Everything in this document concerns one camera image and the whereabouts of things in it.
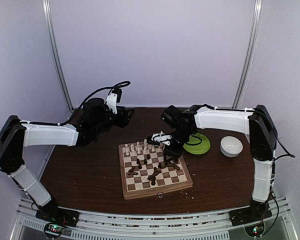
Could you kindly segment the wooden chess board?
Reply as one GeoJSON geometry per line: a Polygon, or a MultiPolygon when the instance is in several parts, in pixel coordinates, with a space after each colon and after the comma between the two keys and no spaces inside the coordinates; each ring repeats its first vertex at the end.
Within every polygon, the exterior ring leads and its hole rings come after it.
{"type": "Polygon", "coordinates": [[[125,200],[183,191],[193,186],[184,158],[165,165],[162,145],[126,143],[118,146],[118,153],[125,200]]]}

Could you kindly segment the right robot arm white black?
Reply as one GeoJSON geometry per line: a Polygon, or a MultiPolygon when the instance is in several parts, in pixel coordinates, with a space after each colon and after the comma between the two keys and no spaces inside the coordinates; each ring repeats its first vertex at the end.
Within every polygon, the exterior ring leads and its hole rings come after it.
{"type": "Polygon", "coordinates": [[[154,140],[165,144],[164,154],[174,158],[181,156],[184,144],[198,129],[218,129],[248,135],[250,154],[254,161],[254,185],[246,216],[256,221],[266,212],[275,176],[278,132],[264,105],[231,109],[196,104],[186,110],[171,105],[164,110],[161,119],[174,132],[160,133],[154,140]]]}

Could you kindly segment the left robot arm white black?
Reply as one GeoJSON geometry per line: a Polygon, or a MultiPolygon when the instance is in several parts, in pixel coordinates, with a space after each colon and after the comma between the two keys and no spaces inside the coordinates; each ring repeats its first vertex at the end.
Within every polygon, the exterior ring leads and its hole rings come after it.
{"type": "Polygon", "coordinates": [[[76,123],[36,123],[11,115],[0,131],[0,171],[31,197],[51,222],[62,218],[58,202],[25,165],[23,149],[30,146],[85,147],[113,126],[124,128],[134,109],[117,106],[116,101],[92,98],[83,105],[76,123]]]}

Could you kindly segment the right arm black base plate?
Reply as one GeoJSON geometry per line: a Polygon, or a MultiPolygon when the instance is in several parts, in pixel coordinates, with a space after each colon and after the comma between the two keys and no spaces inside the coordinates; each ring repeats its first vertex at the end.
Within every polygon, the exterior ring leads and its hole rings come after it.
{"type": "Polygon", "coordinates": [[[254,211],[250,207],[235,209],[229,212],[229,218],[233,227],[254,222],[261,222],[262,220],[270,218],[271,216],[272,212],[270,210],[260,212],[259,210],[254,211]]]}

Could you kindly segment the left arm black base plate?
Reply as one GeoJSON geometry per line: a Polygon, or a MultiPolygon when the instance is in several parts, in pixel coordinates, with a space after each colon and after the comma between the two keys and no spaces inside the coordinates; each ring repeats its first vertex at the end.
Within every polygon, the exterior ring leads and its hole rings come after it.
{"type": "Polygon", "coordinates": [[[76,227],[79,220],[80,213],[75,210],[64,208],[39,209],[35,217],[47,222],[51,222],[60,226],[76,227]]]}

